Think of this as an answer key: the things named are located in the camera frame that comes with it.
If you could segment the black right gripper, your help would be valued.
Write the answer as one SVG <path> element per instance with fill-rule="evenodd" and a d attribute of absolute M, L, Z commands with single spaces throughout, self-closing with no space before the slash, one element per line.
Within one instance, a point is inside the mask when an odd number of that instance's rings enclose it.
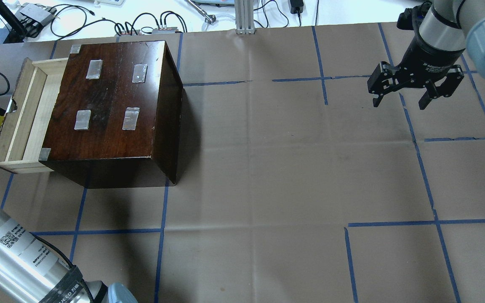
<path fill-rule="evenodd" d="M 422 111 L 435 98 L 451 96 L 465 77 L 456 64 L 460 55 L 460 50 L 438 50 L 413 38 L 398 65 L 381 61 L 370 75 L 367 87 L 374 95 L 373 107 L 378 107 L 386 94 L 403 88 L 426 89 L 419 100 Z"/>

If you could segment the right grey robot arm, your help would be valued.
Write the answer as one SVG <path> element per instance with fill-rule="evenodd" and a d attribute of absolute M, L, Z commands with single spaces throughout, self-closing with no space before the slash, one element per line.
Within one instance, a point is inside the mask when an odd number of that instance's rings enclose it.
<path fill-rule="evenodd" d="M 419 108 L 453 95 L 464 79 L 457 60 L 468 52 L 485 79 L 485 0 L 426 0 L 406 8 L 397 20 L 398 29 L 414 32 L 402 61 L 380 62 L 367 82 L 373 106 L 403 88 L 424 88 Z"/>

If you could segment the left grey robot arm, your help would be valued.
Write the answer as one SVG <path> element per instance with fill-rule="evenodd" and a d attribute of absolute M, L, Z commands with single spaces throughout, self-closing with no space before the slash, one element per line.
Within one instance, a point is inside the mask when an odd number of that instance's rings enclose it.
<path fill-rule="evenodd" d="M 65 254 L 30 233 L 1 206 L 0 289 L 20 303 L 137 302 L 125 284 L 87 282 Z"/>

